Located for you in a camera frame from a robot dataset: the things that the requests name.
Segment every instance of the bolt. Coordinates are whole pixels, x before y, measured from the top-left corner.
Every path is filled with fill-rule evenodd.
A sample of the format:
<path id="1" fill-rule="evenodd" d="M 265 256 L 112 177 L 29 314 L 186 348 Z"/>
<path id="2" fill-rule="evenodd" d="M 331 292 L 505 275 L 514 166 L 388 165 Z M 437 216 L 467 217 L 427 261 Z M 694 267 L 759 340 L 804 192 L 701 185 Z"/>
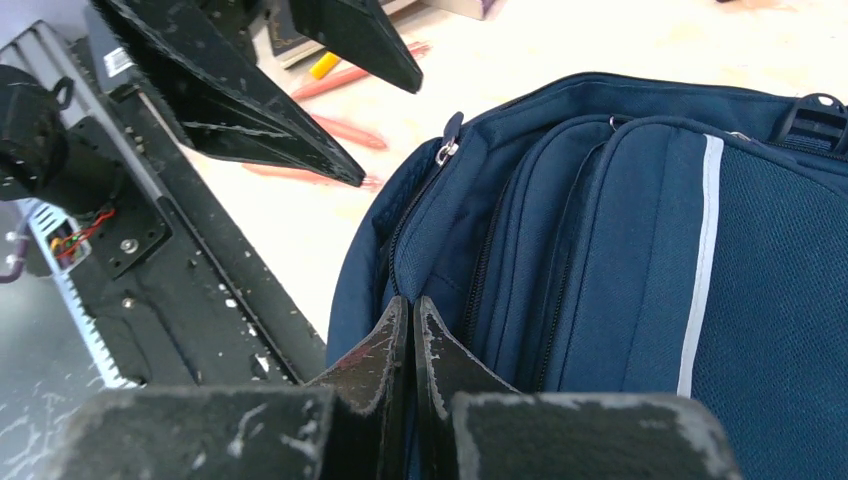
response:
<path id="1" fill-rule="evenodd" d="M 127 255 L 135 253 L 138 250 L 138 240 L 134 238 L 128 238 L 121 242 L 121 250 L 124 251 Z"/>

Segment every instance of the wire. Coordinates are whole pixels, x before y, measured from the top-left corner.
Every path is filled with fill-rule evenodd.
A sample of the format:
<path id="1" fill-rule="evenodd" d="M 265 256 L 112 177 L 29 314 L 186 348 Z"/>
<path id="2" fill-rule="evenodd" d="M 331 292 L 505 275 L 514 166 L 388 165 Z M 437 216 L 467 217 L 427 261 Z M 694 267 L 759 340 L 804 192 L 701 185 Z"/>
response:
<path id="1" fill-rule="evenodd" d="M 88 240 L 92 235 L 94 235 L 95 232 L 97 232 L 97 230 L 100 228 L 103 221 L 105 221 L 106 219 L 111 218 L 113 216 L 115 216 L 115 209 L 114 208 L 109 210 L 108 212 L 101 213 L 97 217 L 97 220 L 95 220 L 94 223 L 92 223 L 87 228 L 84 228 L 84 229 L 80 230 L 79 232 L 72 233 L 72 234 L 68 235 L 67 237 L 63 238 L 62 241 L 61 241 L 62 246 L 67 245 L 68 242 L 73 242 L 73 243 L 71 243 L 70 247 L 65 249 L 63 252 L 56 255 L 56 258 L 62 259 L 62 258 L 65 258 L 67 256 L 70 256 L 73 252 L 75 252 L 77 250 L 77 248 L 79 248 L 80 245 L 82 245 L 83 242 Z"/>
<path id="2" fill-rule="evenodd" d="M 29 232 L 29 219 L 35 214 L 35 211 L 41 207 L 41 202 L 36 202 L 36 204 L 24 215 L 21 220 L 18 222 L 17 228 L 15 228 L 15 247 L 13 253 L 13 263 L 11 265 L 12 269 L 8 274 L 0 275 L 0 284 L 9 284 L 12 283 L 23 275 L 24 272 L 24 264 L 26 263 L 26 253 L 29 248 L 29 236 L 27 235 Z"/>

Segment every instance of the yellow object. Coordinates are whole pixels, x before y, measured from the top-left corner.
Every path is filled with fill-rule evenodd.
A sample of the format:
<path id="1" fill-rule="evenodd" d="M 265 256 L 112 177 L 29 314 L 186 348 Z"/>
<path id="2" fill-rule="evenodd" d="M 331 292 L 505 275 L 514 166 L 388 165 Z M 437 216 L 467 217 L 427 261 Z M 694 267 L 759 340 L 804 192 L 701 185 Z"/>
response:
<path id="1" fill-rule="evenodd" d="M 341 61 L 342 59 L 339 58 L 338 55 L 327 52 L 323 57 L 321 57 L 321 60 L 318 60 L 315 62 L 315 65 L 312 65 L 312 68 L 309 69 L 309 74 L 312 75 L 315 80 L 321 80 Z"/>

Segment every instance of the blue backpack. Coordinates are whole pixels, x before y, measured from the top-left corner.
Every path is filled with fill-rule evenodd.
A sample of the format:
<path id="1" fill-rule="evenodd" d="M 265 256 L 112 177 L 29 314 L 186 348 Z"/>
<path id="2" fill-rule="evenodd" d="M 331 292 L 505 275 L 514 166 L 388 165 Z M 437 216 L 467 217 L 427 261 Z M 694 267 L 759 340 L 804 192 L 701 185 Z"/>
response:
<path id="1" fill-rule="evenodd" d="M 427 295 L 526 392 L 676 392 L 747 478 L 848 478 L 848 115 L 589 73 L 421 145 L 345 259 L 328 364 Z"/>

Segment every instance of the white reflective stripe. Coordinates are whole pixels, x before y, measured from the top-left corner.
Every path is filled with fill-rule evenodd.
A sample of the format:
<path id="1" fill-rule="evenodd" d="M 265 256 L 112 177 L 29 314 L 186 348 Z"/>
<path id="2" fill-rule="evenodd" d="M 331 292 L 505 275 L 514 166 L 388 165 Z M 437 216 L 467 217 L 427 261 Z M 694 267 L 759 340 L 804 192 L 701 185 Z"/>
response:
<path id="1" fill-rule="evenodd" d="M 701 338 L 701 326 L 704 324 L 704 312 L 707 309 L 718 230 L 718 191 L 724 140 L 710 135 L 704 136 L 707 137 L 703 167 L 704 214 L 701 219 L 698 263 L 695 267 L 695 287 L 692 291 L 686 335 L 683 337 L 680 374 L 677 377 L 677 394 L 683 397 L 692 396 L 692 369 L 695 366 L 695 353 L 698 351 L 698 340 Z"/>

